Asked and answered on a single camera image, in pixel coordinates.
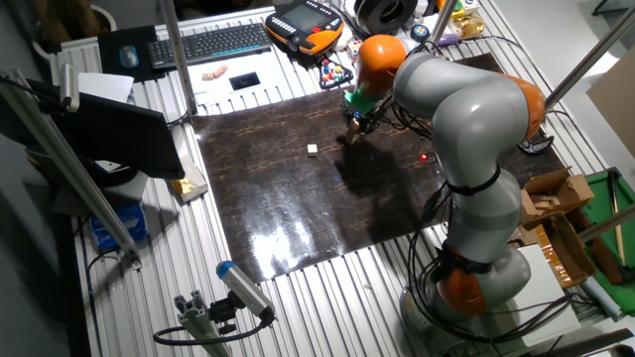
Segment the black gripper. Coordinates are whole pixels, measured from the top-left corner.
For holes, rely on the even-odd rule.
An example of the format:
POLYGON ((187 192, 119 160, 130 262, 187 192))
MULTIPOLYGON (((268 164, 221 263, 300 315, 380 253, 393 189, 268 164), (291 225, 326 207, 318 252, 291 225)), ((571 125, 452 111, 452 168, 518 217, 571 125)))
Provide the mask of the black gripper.
POLYGON ((383 115, 378 111, 362 114, 353 110, 346 114, 346 127, 353 134, 359 135, 360 138, 365 138, 366 135, 374 132, 379 127, 382 118, 383 115))

